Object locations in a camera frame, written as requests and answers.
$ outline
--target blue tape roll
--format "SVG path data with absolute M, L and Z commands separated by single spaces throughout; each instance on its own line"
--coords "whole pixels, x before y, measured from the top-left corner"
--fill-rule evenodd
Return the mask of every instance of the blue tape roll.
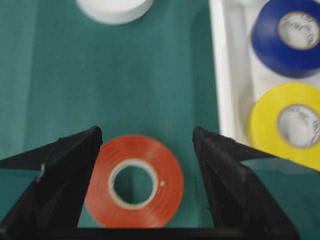
M 280 34 L 280 23 L 291 13 L 301 14 L 301 21 L 287 20 L 288 28 L 304 31 L 313 37 L 309 49 L 298 49 L 285 42 Z M 271 70 L 291 78 L 304 78 L 320 72 L 320 40 L 309 36 L 312 26 L 319 27 L 320 4 L 313 0 L 270 0 L 261 10 L 251 33 L 253 49 L 258 58 Z

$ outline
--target orange electrical tape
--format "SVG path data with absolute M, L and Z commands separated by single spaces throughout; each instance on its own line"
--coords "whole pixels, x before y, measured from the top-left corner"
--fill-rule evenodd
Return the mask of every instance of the orange electrical tape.
M 118 204 L 108 184 L 114 169 L 130 159 L 146 163 L 157 177 L 153 182 L 156 183 L 154 197 L 137 209 Z M 127 135 L 115 138 L 101 148 L 85 202 L 91 215 L 104 227 L 159 228 L 173 217 L 183 192 L 184 177 L 175 155 L 151 137 Z

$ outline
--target white cardboard core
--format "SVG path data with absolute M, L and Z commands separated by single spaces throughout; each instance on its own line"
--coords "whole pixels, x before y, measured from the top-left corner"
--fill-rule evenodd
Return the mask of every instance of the white cardboard core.
M 320 118 L 307 106 L 292 105 L 279 114 L 278 131 L 290 145 L 309 148 L 319 141 Z
M 115 186 L 116 177 L 120 171 L 122 171 L 123 169 L 125 169 L 127 167 L 142 168 L 143 170 L 145 170 L 149 174 L 149 176 L 152 179 L 152 192 L 151 192 L 149 198 L 141 203 L 132 204 L 132 203 L 128 203 L 126 201 L 123 201 L 115 191 L 114 186 Z M 157 172 L 153 166 L 151 166 L 148 162 L 146 162 L 142 159 L 139 159 L 139 158 L 128 158 L 128 159 L 120 162 L 118 165 L 116 165 L 114 167 L 114 169 L 112 170 L 112 172 L 109 176 L 109 179 L 108 179 L 108 189 L 109 189 L 109 193 L 110 193 L 112 200 L 118 206 L 120 206 L 124 209 L 137 210 L 137 209 L 141 209 L 141 208 L 145 207 L 154 199 L 154 197 L 156 196 L 156 193 L 158 191 L 158 182 L 159 182 L 158 175 L 157 175 Z
M 317 20 L 301 11 L 285 15 L 280 20 L 278 31 L 287 45 L 298 50 L 314 48 L 320 41 L 320 27 Z

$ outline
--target white tray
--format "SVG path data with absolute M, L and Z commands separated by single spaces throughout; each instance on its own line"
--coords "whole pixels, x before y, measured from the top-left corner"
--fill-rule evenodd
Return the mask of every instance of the white tray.
M 210 0 L 220 133 L 246 145 L 248 114 L 267 90 L 292 81 L 320 88 L 320 74 L 298 80 L 284 77 L 269 70 L 256 56 L 251 29 L 267 2 Z

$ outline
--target tape roll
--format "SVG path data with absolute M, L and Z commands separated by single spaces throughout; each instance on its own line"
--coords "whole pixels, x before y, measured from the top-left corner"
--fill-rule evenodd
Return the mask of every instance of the tape roll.
M 127 203 L 114 190 L 117 174 L 130 166 L 143 168 L 152 179 L 152 193 L 142 203 Z M 127 135 L 101 148 L 85 203 L 104 227 L 159 228 L 174 216 L 183 192 L 184 177 L 174 154 L 155 139 Z
M 320 171 L 320 90 L 291 82 L 269 90 L 246 123 L 250 144 Z
M 320 4 L 313 0 L 270 0 L 251 32 L 258 58 L 291 78 L 320 71 Z
M 88 17 L 102 24 L 126 24 L 144 15 L 154 0 L 76 0 Z

